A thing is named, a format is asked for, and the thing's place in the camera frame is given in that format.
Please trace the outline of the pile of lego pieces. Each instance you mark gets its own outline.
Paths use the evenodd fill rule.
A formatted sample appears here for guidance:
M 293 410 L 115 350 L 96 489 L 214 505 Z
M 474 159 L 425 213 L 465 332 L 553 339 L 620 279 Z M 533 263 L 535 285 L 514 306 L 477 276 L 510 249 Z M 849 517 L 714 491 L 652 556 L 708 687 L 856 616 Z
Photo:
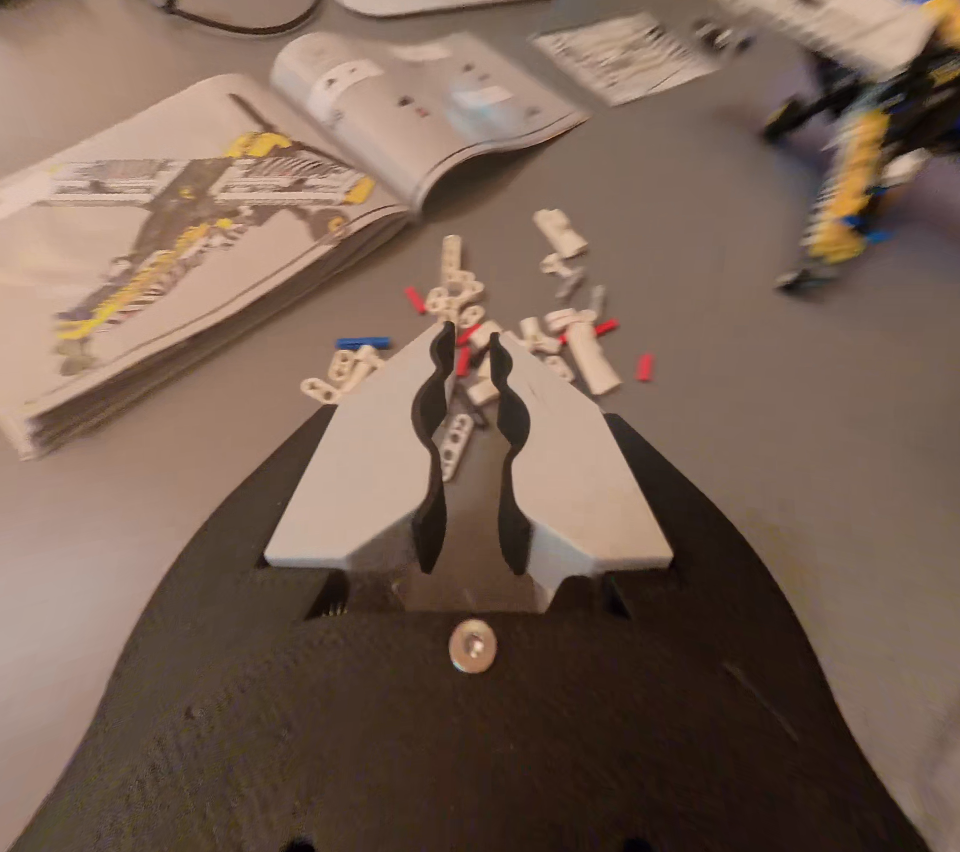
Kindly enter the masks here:
M 556 298 L 561 308 L 542 318 L 523 318 L 516 340 L 566 383 L 584 386 L 594 398 L 606 396 L 623 382 L 603 351 L 604 336 L 619 328 L 617 319 L 603 317 L 606 288 L 601 284 L 594 286 L 586 307 L 570 304 L 586 278 L 586 269 L 578 260 L 586 254 L 589 244 L 561 210 L 537 210 L 533 223 L 550 249 L 538 269 L 558 281 Z M 460 235 L 449 234 L 441 240 L 437 284 L 424 296 L 413 287 L 406 289 L 405 294 L 419 315 L 449 320 L 457 329 L 454 371 L 448 389 L 455 408 L 441 426 L 439 440 L 441 479 L 450 483 L 474 430 L 487 425 L 483 409 L 499 397 L 491 372 L 490 341 L 496 334 L 505 338 L 510 333 L 487 317 L 486 287 L 465 268 Z M 305 378 L 299 389 L 320 405 L 337 405 L 386 363 L 386 351 L 335 350 L 327 377 Z

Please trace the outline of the small black lego parts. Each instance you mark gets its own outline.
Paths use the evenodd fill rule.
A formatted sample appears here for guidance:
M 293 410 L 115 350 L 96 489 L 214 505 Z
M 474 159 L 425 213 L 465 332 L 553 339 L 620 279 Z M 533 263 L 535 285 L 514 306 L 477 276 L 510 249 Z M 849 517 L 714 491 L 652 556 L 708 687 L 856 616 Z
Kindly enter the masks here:
M 752 32 L 708 18 L 694 20 L 690 30 L 696 45 L 717 59 L 739 56 L 751 49 L 757 39 Z

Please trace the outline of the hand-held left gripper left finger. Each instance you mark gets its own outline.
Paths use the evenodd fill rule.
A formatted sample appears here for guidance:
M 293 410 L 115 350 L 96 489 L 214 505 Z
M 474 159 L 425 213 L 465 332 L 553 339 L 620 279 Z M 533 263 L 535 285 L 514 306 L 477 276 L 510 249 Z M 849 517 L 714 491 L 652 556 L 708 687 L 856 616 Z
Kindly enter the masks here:
M 271 534 L 270 568 L 331 575 L 323 604 L 404 608 L 411 570 L 437 564 L 455 339 L 450 322 L 428 327 L 340 400 Z

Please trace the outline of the open instruction booklet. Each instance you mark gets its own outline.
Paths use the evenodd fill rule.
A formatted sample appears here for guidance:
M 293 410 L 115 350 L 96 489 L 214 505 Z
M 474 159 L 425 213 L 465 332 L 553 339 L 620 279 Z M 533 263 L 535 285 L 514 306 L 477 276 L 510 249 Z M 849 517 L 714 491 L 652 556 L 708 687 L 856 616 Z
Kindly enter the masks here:
M 308 33 L 2 180 L 2 435 L 32 460 L 588 113 L 471 33 Z

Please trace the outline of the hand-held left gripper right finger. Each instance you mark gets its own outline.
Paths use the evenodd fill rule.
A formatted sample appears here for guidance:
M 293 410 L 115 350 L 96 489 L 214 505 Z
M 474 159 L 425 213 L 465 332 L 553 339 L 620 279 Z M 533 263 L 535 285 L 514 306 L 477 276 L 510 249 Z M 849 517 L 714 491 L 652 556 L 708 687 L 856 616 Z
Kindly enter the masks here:
M 490 376 L 507 443 L 498 543 L 536 609 L 573 578 L 667 570 L 674 550 L 602 410 L 506 332 L 491 338 Z

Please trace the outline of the printed sticker sheet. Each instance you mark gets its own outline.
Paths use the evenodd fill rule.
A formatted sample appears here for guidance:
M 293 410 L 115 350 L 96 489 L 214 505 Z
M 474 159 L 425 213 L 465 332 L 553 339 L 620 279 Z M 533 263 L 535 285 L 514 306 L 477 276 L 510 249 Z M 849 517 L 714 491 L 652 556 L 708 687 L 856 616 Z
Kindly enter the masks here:
M 542 33 L 531 43 L 610 107 L 676 89 L 720 67 L 648 13 Z

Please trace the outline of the white and yellow lego plane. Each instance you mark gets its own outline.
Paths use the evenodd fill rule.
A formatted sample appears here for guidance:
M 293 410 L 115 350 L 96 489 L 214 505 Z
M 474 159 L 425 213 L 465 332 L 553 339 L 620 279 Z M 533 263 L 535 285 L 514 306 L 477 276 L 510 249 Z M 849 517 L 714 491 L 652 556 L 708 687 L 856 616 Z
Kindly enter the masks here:
M 809 292 L 880 236 L 888 194 L 933 159 L 958 158 L 958 0 L 716 0 L 798 43 L 822 65 L 820 95 L 787 99 L 765 123 L 777 142 L 829 113 L 832 158 L 793 271 Z

